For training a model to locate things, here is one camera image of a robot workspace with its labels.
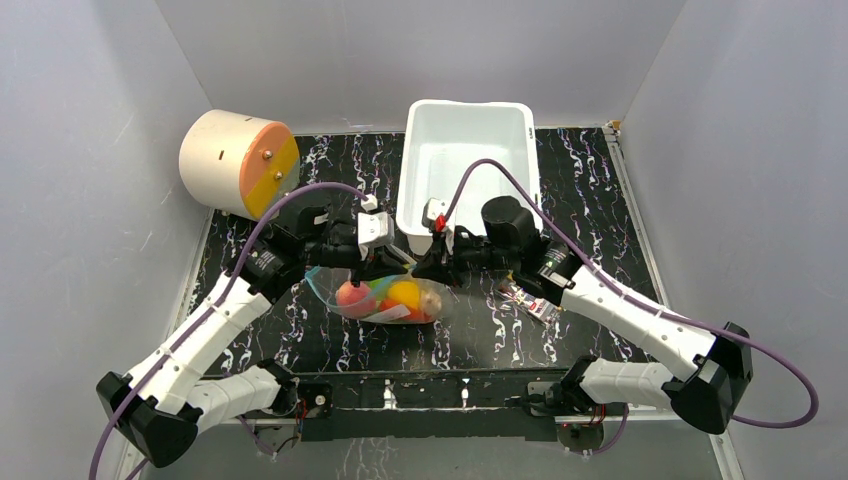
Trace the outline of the green toy lime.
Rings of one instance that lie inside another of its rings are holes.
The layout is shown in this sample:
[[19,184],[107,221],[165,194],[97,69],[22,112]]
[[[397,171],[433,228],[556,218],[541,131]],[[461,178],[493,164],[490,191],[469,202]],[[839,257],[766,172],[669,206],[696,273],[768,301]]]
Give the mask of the green toy lime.
[[367,286],[370,288],[370,291],[374,295],[381,296],[390,287],[391,283],[392,283],[391,277],[384,277],[384,278],[368,281]]

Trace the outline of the toy peach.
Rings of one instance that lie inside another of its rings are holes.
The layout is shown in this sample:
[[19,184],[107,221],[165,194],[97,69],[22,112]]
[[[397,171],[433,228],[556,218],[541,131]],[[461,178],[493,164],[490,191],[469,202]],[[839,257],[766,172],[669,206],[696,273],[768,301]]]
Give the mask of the toy peach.
[[344,282],[336,290],[335,301],[339,313],[352,319],[367,317],[377,308],[372,290],[365,283],[355,286],[351,282]]

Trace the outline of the yellow toy mango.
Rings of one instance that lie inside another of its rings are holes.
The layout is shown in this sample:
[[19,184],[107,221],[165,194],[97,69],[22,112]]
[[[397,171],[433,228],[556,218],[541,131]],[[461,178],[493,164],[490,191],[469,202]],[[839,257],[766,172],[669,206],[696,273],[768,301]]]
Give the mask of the yellow toy mango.
[[409,280],[393,283],[387,290],[384,304],[393,306],[404,306],[410,311],[420,309],[421,288],[417,283]]

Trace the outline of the clear zip top bag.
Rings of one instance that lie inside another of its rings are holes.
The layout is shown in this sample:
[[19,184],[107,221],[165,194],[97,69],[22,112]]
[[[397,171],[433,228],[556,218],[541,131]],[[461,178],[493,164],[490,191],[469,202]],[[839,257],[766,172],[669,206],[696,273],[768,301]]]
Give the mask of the clear zip top bag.
[[351,282],[347,269],[314,267],[305,280],[333,313],[344,318],[383,325],[429,324],[450,315],[455,306],[451,290],[410,273]]

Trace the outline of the white toy garlic bulb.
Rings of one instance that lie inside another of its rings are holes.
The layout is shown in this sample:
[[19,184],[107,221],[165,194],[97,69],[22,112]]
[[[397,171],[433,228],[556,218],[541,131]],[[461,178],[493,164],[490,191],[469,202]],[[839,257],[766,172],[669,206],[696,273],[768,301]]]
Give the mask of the white toy garlic bulb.
[[419,310],[425,318],[436,318],[442,311],[441,295],[434,290],[422,290],[419,297]]

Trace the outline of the red toy pepper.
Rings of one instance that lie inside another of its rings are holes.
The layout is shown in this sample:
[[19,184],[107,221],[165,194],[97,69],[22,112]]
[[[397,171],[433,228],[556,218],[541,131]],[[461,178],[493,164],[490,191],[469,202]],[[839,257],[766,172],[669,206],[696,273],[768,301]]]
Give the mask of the red toy pepper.
[[378,313],[384,324],[427,324],[434,321],[432,316],[420,309],[388,298],[380,303]]

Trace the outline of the white plastic bin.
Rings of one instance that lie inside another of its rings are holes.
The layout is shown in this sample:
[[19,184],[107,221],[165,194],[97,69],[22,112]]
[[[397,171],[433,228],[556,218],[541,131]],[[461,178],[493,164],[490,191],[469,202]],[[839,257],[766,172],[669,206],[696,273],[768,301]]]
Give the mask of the white plastic bin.
[[431,245],[422,224],[427,202],[449,204],[467,168],[480,159],[502,165],[541,204],[540,170],[531,109],[515,102],[425,99],[408,111],[395,223],[415,255]]

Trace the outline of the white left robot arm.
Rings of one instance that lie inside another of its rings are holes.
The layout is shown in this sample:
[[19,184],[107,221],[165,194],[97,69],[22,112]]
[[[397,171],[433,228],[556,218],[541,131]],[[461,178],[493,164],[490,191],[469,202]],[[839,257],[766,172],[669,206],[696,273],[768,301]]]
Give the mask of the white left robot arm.
[[155,467],[173,464],[197,437],[253,411],[288,417],[308,408],[296,374],[272,359],[221,380],[204,375],[222,351],[269,312],[313,266],[350,270],[355,281],[405,272],[393,247],[394,221],[381,210],[331,222],[322,206],[298,207],[289,225],[264,217],[241,253],[186,321],[123,375],[96,391],[119,431]]

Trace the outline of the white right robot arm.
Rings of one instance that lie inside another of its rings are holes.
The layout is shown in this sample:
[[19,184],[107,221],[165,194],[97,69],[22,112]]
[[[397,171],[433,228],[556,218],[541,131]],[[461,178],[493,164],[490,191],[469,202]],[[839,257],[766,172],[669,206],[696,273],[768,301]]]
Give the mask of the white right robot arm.
[[558,382],[526,394],[529,411],[587,414],[601,405],[628,403],[669,409],[709,434],[727,429],[753,376],[743,328],[729,322],[716,335],[669,320],[661,305],[541,233],[532,213],[514,197],[495,197],[483,205],[483,236],[451,225],[447,208],[435,198],[425,204],[421,223],[431,245],[414,277],[460,287],[471,272],[507,271],[524,292],[595,321],[652,358],[627,363],[582,356]]

